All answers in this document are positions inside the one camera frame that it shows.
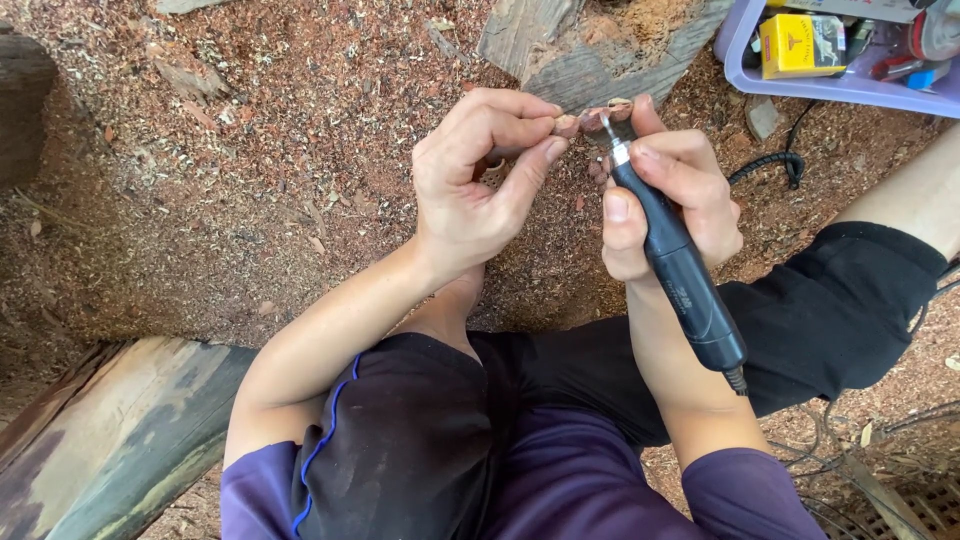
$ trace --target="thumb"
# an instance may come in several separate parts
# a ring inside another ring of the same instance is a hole
[[[639,250],[647,237],[647,218],[640,201],[623,187],[611,187],[603,196],[603,243],[616,252]]]
[[[536,146],[524,150],[503,185],[493,195],[492,202],[497,208],[506,208],[514,215],[526,216],[550,167],[569,145],[570,141],[561,136],[549,136]]]

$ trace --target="black rotary tool handpiece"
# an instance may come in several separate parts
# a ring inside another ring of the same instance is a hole
[[[621,141],[604,117],[610,134],[611,175],[639,199],[647,216],[647,260],[677,313],[694,355],[704,367],[722,372],[737,395],[747,395],[741,366],[747,347],[710,279],[700,251],[684,222],[663,193],[640,179],[630,165],[629,142]]]

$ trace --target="plastic storage box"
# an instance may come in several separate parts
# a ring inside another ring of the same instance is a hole
[[[888,55],[885,47],[876,45],[869,46],[854,60],[842,79],[813,77],[764,81],[759,69],[744,69],[743,51],[765,5],[765,0],[736,0],[713,45],[713,54],[724,63],[727,80],[738,90],[749,94],[845,101],[960,118],[960,57],[953,59],[950,73],[931,87],[936,93],[912,90],[899,83],[875,81],[870,70]]]

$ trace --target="dirt ground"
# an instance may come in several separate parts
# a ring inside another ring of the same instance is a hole
[[[59,217],[13,193],[0,200],[0,428],[94,340],[165,334],[259,347],[399,246],[416,218],[413,145],[471,87],[515,84],[472,54],[491,4],[238,0],[145,24],[155,14],[134,0],[0,0],[0,18],[60,66],[40,178],[23,190]],[[422,25],[431,17],[453,24],[444,35],[468,64],[439,53]],[[228,95],[178,95],[148,60],[150,41],[215,66]],[[781,130],[754,144],[744,96],[705,49],[661,113],[672,128],[706,132],[730,173],[780,150],[806,105],[775,102]],[[799,190],[786,188],[778,167],[733,188],[746,247],[717,279],[762,276],[947,124],[818,105],[794,147],[808,166]],[[600,259],[601,190],[586,171],[599,152],[578,139],[555,168],[523,233],[489,265],[475,328],[567,328],[625,311]],[[960,372],[945,364],[960,352],[958,310],[960,293],[938,299],[900,365],[845,394],[831,412],[842,440],[858,443],[871,421],[888,426],[960,399]],[[956,431],[944,422],[860,452],[875,470],[893,467],[888,476],[912,474],[884,461],[890,453],[916,456],[914,473],[955,474]],[[771,438],[799,448],[812,426],[796,408],[764,420]],[[668,449],[643,460],[654,485],[683,505]],[[218,483],[211,471],[144,538],[219,538]],[[828,475],[801,487],[833,501],[847,489]]]

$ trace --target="wooden log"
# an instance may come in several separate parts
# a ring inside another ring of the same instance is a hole
[[[57,65],[39,43],[0,21],[0,188],[36,177],[46,137],[40,112],[56,76]]]
[[[567,113],[601,107],[614,97],[649,93],[662,102],[720,22],[732,0],[679,0],[683,21],[664,37],[635,32],[644,3],[669,12],[674,0],[498,0],[477,50],[520,80],[524,91],[556,103]]]
[[[133,540],[222,457],[256,351],[100,345],[0,432],[0,540]]]

